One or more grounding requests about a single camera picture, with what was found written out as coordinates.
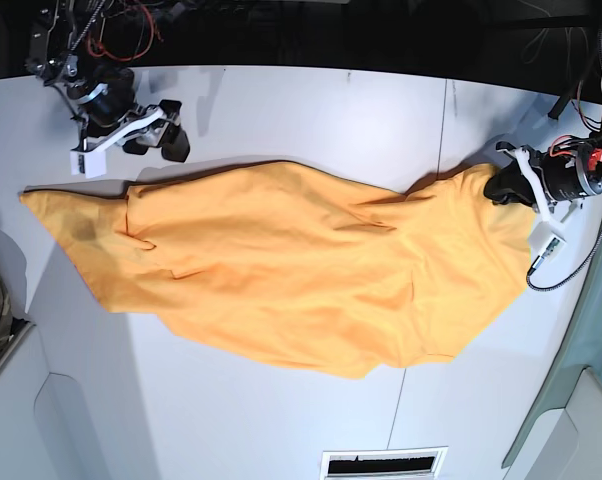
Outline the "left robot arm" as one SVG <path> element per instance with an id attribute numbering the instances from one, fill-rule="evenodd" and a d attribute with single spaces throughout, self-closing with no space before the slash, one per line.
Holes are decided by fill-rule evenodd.
<path id="1" fill-rule="evenodd" d="M 548 113 L 549 119 L 557 120 L 568 105 L 573 105 L 586 134 L 562 135 L 544 151 L 529 145 L 497 143 L 496 150 L 511 162 L 487 181 L 487 199 L 498 205 L 518 203 L 541 212 L 559 202 L 602 194 L 602 113 L 595 120 L 583 107 L 584 85 L 595 73 L 599 75 L 602 98 L 602 19 L 582 72 Z"/>

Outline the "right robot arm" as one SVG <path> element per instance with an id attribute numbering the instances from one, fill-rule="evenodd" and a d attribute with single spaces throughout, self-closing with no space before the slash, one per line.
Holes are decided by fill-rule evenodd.
<path id="1" fill-rule="evenodd" d="M 128 55 L 115 54 L 104 41 L 106 25 L 133 14 L 140 17 L 135 47 Z M 157 149 L 167 161 L 186 161 L 190 143 L 181 125 L 181 102 L 144 106 L 136 98 L 131 65 L 161 38 L 144 1 L 58 1 L 40 11 L 26 69 L 68 107 L 78 130 L 71 160 L 80 173 L 103 160 L 113 146 L 139 156 Z"/>

